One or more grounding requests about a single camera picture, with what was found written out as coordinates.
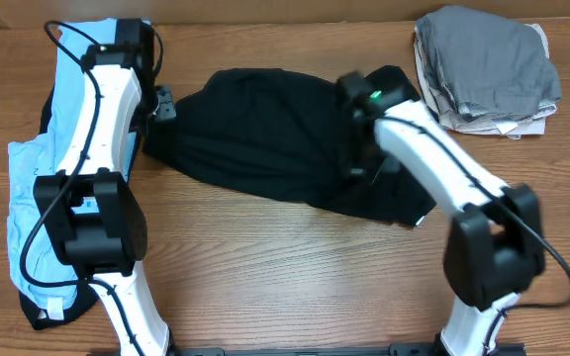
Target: white fabric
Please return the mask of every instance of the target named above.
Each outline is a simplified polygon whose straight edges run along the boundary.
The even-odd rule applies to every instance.
[[[528,25],[538,32],[544,46],[544,52],[549,58],[549,47],[546,34],[539,24]],[[439,124],[448,130],[455,130],[464,134],[504,134],[510,138],[518,139],[523,134],[544,134],[546,118],[557,111],[552,103],[544,104],[538,108],[538,113],[531,117],[517,118],[507,114],[487,114],[468,123],[458,114],[448,97],[431,88],[424,75],[424,68],[428,67],[428,57],[422,47],[419,31],[415,27],[415,60],[417,77],[427,106],[439,116]]]

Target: black cord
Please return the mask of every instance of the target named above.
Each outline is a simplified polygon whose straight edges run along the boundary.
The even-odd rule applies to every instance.
[[[445,154],[447,154],[450,157],[450,159],[454,162],[454,164],[456,164],[456,166],[459,167],[461,172],[463,172],[463,174],[465,174],[465,176],[470,180],[470,182],[472,182],[472,184],[474,184],[474,186],[476,186],[476,188],[478,188],[478,190],[480,190],[481,193],[485,194],[485,196],[488,197],[493,203],[495,203],[496,206],[509,219],[511,219],[514,223],[516,223],[516,225],[518,225],[519,227],[524,229],[526,232],[528,232],[531,236],[533,236],[542,245],[542,247],[544,247],[544,249],[547,252],[549,252],[551,257],[553,257],[555,259],[555,261],[560,265],[560,267],[562,267],[562,269],[566,273],[566,275],[569,279],[569,282],[570,282],[569,264],[564,260],[564,258],[562,258],[562,256],[560,256],[558,251],[556,251],[555,248],[547,240],[545,240],[536,231],[534,231],[531,227],[529,227],[526,223],[524,223],[523,220],[519,216],[514,214],[514,212],[512,212],[503,202],[501,202],[500,199],[498,199],[492,193],[490,193],[490,191],[487,190],[487,188],[485,188],[476,177],[474,177],[474,176],[472,176],[472,174],[470,174],[470,172],[467,170],[467,168],[465,168],[465,166],[463,166],[463,164],[449,150],[449,148],[446,147],[445,144],[443,144],[443,142],[441,142],[438,138],[436,138],[432,133],[430,133],[428,131],[428,129],[421,127],[419,125],[416,125],[410,121],[402,120],[402,119],[398,119],[398,118],[385,117],[385,118],[381,118],[380,120],[387,120],[387,121],[400,123],[402,125],[411,127],[413,129],[416,129],[417,131],[419,131],[420,134],[425,134],[430,139],[432,139],[432,141],[434,141],[445,152]],[[488,329],[487,336],[486,336],[485,341],[483,343],[483,345],[484,345],[483,355],[484,356],[488,355],[488,352],[490,349],[490,340],[492,339],[492,335],[494,334],[494,331],[496,330],[496,326],[498,325],[498,323],[502,317],[507,317],[508,312],[513,311],[513,310],[519,310],[519,309],[559,309],[559,308],[566,308],[569,306],[570,306],[570,296],[567,300],[562,301],[562,302],[558,302],[558,303],[547,303],[547,304],[527,303],[527,304],[513,305],[513,306],[505,307],[505,308],[499,310],[498,315],[494,318],[494,321],[492,321],[492,324],[490,324],[490,328]]]
[[[153,78],[157,78],[157,74],[162,70],[162,58],[164,57],[164,44],[162,43],[162,37],[159,36],[159,33],[153,28],[153,34],[157,39],[157,43],[159,44],[159,56],[157,57],[157,63],[155,64],[155,69],[153,70]]]
[[[69,56],[71,58],[71,60],[73,60],[76,64],[78,64],[80,66],[80,68],[85,72],[85,74],[87,74],[87,76],[89,77],[89,80],[92,82],[92,84],[94,86],[94,91],[96,92],[96,97],[95,97],[96,103],[94,105],[94,115],[92,117],[91,124],[89,126],[89,132],[87,133],[87,137],[85,138],[85,143],[83,144],[83,148],[80,151],[80,157],[78,158],[78,162],[76,163],[76,166],[74,167],[73,171],[71,172],[71,174],[69,175],[69,177],[67,178],[67,180],[65,181],[63,186],[58,191],[58,194],[56,195],[54,200],[49,204],[49,206],[44,211],[44,213],[41,215],[41,217],[39,218],[37,223],[35,223],[35,226],[30,231],[30,234],[28,235],[28,238],[26,239],[26,243],[24,243],[24,247],[21,251],[21,258],[20,258],[21,275],[29,283],[31,283],[35,286],[38,286],[38,287],[43,287],[43,288],[57,288],[57,287],[80,286],[80,285],[84,286],[84,285],[90,285],[90,284],[101,286],[101,287],[105,288],[107,290],[107,294],[109,294],[112,297],[112,299],[114,300],[114,303],[116,304],[116,308],[118,309],[118,313],[120,314],[120,317],[123,321],[125,331],[127,332],[127,335],[129,336],[129,342],[131,342],[134,345],[134,348],[136,349],[136,351],[138,352],[138,354],[140,356],[144,356],[143,350],[140,348],[140,345],[138,344],[138,341],[136,340],[136,337],[134,336],[134,334],[133,334],[133,332],[129,326],[129,322],[127,321],[127,315],[125,313],[125,308],[123,307],[122,303],[120,302],[120,299],[118,298],[118,295],[116,294],[116,291],[114,290],[114,288],[111,285],[109,285],[108,283],[106,283],[104,281],[94,280],[94,279],[62,281],[62,282],[42,282],[42,281],[38,281],[34,277],[32,277],[28,273],[28,269],[26,267],[27,260],[28,260],[28,252],[30,251],[30,246],[32,245],[32,242],[35,240],[35,237],[37,237],[37,234],[39,233],[39,229],[41,229],[41,226],[46,221],[46,217],[53,210],[56,203],[58,201],[60,201],[60,199],[62,199],[62,197],[69,192],[69,188],[71,187],[71,185],[74,182],[74,179],[76,178],[76,176],[78,175],[78,173],[82,169],[83,163],[85,162],[85,159],[88,158],[87,153],[89,152],[89,146],[91,145],[91,140],[92,140],[92,137],[93,137],[94,132],[96,130],[96,124],[98,123],[98,116],[100,113],[100,100],[103,97],[100,93],[100,86],[98,85],[98,81],[96,81],[96,77],[94,77],[91,70],[86,69],[83,66],[82,62],[71,51],[69,51],[69,49],[67,49],[64,45],[62,45],[56,39],[56,37],[49,30],[49,27],[51,25],[63,26],[67,29],[70,29],[70,30],[74,31],[75,33],[83,36],[85,39],[89,40],[91,43],[93,43],[95,45],[98,45],[98,42],[95,41],[94,39],[92,39],[89,35],[83,33],[82,31],[80,31],[80,30],[78,30],[78,29],[76,29],[70,25],[67,25],[65,23],[59,22],[59,21],[48,21],[44,24],[44,30],[46,31],[46,34],[49,37],[49,39],[60,50],[62,50],[65,54],[67,54],[67,56]]]

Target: blue towel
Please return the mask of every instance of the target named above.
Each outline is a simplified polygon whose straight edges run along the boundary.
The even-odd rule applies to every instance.
[[[107,19],[99,22],[71,24],[85,32],[100,44],[112,44],[116,34],[116,20]],[[90,41],[74,31],[61,28],[60,42],[74,55],[82,56]],[[56,78],[51,103],[51,119],[47,132],[35,139],[8,144],[10,205],[8,216],[8,258],[10,260],[10,278],[17,288],[39,308],[47,309],[48,300],[58,300],[62,308],[71,307],[76,298],[76,288],[40,288],[30,285],[21,275],[19,258],[30,230],[39,219],[39,210],[33,198],[35,179],[40,175],[53,175],[58,163],[67,152],[71,142],[78,115],[83,103],[83,74],[80,67],[63,51],[56,55]],[[129,134],[129,143],[125,159],[125,170],[129,171],[134,154],[136,134]],[[58,262],[49,243],[44,227],[35,238],[28,254],[28,272],[34,278],[46,282],[59,282],[76,279],[71,266]]]

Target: black garment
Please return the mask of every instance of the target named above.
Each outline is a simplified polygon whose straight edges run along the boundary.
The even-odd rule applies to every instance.
[[[367,79],[410,84],[393,66]],[[323,79],[281,69],[219,71],[175,109],[178,119],[151,128],[143,151],[199,181],[389,223],[414,225],[434,206],[403,166],[372,184],[345,176],[353,120]]]
[[[51,89],[47,101],[41,110],[41,123],[39,125],[39,134],[45,134],[48,131],[49,120],[51,119],[51,99],[54,94],[54,88]],[[78,319],[98,301],[98,295],[89,286],[76,287],[76,299],[72,306],[63,311],[63,320],[52,320],[49,318],[39,318],[42,309],[37,307],[25,294],[19,292],[19,302],[21,310],[26,315],[30,325],[34,330],[43,330],[49,327],[65,325]]]

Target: gray cloth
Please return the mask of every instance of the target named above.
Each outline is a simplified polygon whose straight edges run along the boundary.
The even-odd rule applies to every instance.
[[[417,21],[425,77],[464,120],[529,116],[560,100],[560,80],[537,32],[499,16],[446,6]]]

